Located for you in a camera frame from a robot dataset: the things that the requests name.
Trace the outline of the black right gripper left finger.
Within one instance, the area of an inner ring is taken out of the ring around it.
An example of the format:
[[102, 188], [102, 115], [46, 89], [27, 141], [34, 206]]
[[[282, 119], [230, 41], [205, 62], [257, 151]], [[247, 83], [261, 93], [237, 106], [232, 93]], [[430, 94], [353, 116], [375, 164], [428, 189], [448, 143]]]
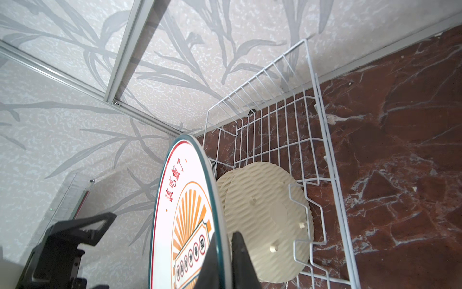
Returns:
[[194, 289], [221, 289], [215, 235], [211, 238], [210, 246]]

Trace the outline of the white wire dish rack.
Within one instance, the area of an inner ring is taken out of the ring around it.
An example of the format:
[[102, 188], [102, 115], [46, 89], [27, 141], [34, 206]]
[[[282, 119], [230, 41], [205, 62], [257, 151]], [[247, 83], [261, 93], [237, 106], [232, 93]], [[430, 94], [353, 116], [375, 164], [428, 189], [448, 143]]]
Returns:
[[278, 285], [358, 289], [359, 271], [310, 44], [310, 38], [298, 41], [212, 105], [200, 139], [217, 179], [262, 161], [285, 169], [304, 190], [314, 222], [310, 259], [293, 280]]

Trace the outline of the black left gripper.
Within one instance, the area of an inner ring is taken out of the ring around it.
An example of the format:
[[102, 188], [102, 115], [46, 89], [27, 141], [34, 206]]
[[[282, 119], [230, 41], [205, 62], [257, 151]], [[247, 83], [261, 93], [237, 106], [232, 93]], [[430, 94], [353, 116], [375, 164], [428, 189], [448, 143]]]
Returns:
[[87, 280], [78, 277], [85, 251], [78, 245], [96, 246], [116, 218], [114, 213], [103, 213], [55, 223], [32, 250], [16, 288], [85, 289]]

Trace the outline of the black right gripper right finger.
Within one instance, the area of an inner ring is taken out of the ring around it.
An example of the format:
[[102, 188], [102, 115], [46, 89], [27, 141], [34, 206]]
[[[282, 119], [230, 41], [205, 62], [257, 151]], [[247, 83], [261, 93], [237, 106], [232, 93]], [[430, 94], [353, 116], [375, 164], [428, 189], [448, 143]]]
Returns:
[[261, 283], [240, 232], [234, 232], [232, 236], [232, 273], [235, 289], [261, 289]]

